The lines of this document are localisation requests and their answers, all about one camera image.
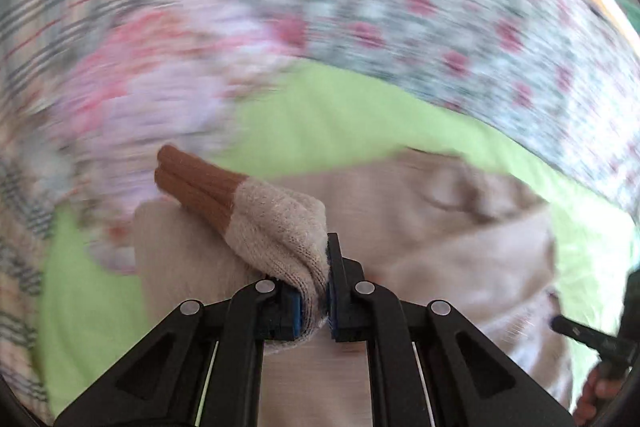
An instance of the striped fabric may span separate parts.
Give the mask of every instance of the striped fabric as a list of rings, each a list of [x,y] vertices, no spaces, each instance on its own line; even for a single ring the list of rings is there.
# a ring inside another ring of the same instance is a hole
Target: striped fabric
[[[48,422],[31,349],[53,206],[21,168],[17,129],[29,107],[46,103],[61,52],[83,49],[97,20],[137,2],[0,0],[0,371],[18,398]]]

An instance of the bedding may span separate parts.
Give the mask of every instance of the bedding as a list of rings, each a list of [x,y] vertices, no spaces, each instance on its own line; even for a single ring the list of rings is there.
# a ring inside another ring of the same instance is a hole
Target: bedding
[[[616,330],[634,223],[494,128],[435,107],[396,86],[313,61],[299,63],[281,90],[241,108],[246,135],[210,158],[262,178],[347,166],[399,146],[456,153],[487,171],[508,172],[551,204],[561,305],[572,319]],[[84,252],[73,215],[56,214],[44,271],[37,359],[54,413],[150,328],[137,277],[112,275]],[[572,343],[574,397],[596,357]]]

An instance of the human hand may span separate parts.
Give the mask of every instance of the human hand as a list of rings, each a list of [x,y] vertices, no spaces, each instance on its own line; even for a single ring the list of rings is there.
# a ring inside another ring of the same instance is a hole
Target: human hand
[[[582,396],[578,399],[574,411],[574,421],[578,427],[593,420],[598,410],[595,403],[597,399],[611,400],[620,392],[622,380],[604,380],[600,378],[598,366],[591,369],[587,381],[582,388]]]

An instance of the green bedsheet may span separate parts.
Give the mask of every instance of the green bedsheet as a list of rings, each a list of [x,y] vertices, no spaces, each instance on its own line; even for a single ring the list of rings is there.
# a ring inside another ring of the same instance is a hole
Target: green bedsheet
[[[241,142],[216,160],[266,178],[385,156],[399,146],[459,153],[482,169],[510,172],[552,204],[559,290],[572,318],[616,328],[634,225],[628,215],[548,167],[495,129],[349,71],[301,62],[278,91],[241,109]],[[111,275],[85,253],[72,214],[57,213],[44,276],[36,357],[54,413],[150,327],[136,277]],[[575,390],[594,354],[572,346]]]

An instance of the plaid blanket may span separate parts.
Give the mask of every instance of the plaid blanket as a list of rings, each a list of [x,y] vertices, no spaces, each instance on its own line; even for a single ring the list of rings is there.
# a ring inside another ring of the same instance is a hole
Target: plaid blanket
[[[378,76],[492,124],[636,211],[640,115],[628,108],[640,104],[639,65],[588,2],[249,1],[279,19],[308,57]],[[0,371],[46,420],[31,349],[53,204],[26,168],[22,131],[50,103],[68,50],[95,45],[96,28],[139,2],[0,0]],[[472,38],[478,32],[488,36],[476,39],[479,46]]]

